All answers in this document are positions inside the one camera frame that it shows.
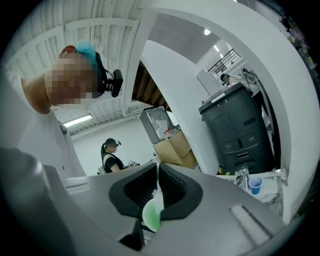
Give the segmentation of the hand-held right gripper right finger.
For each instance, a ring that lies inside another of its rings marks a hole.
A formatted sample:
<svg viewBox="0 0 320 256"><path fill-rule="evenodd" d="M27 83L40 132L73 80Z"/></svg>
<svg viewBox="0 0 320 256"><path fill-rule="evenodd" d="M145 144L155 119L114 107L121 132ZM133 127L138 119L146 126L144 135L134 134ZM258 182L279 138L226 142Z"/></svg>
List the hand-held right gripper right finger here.
<svg viewBox="0 0 320 256"><path fill-rule="evenodd" d="M219 177L162 164L203 191L186 218L164 220L149 242L151 256L272 256L294 235L298 221L282 218L252 195Z"/></svg>

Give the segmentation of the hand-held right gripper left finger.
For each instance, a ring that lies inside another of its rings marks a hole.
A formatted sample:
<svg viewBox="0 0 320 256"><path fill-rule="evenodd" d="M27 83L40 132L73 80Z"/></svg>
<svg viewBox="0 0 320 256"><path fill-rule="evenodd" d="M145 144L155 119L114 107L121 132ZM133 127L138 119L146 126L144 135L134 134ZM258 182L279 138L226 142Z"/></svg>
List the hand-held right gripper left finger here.
<svg viewBox="0 0 320 256"><path fill-rule="evenodd" d="M86 177L62 180L57 170L42 165L33 156L16 148L0 150L0 192L9 211L43 255L55 256L158 256L158 245L144 243L139 221L140 207L126 194L120 195L126 216L109 199L114 182L128 183L149 171L154 163L107 179L101 199L74 200L83 193ZM98 213L84 210L90 203Z"/></svg>

